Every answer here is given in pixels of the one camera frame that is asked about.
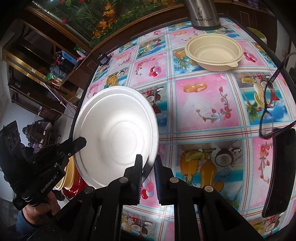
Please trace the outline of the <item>person left hand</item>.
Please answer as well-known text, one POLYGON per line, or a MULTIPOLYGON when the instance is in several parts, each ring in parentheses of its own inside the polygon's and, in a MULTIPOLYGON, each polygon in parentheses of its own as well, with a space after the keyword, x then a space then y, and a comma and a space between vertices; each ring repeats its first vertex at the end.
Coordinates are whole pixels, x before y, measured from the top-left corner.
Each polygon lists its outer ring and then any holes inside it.
POLYGON ((27 205, 22 209, 25 219, 32 225, 40 225, 56 215, 61 210, 60 205, 53 192, 47 196, 45 203, 34 207, 27 205))

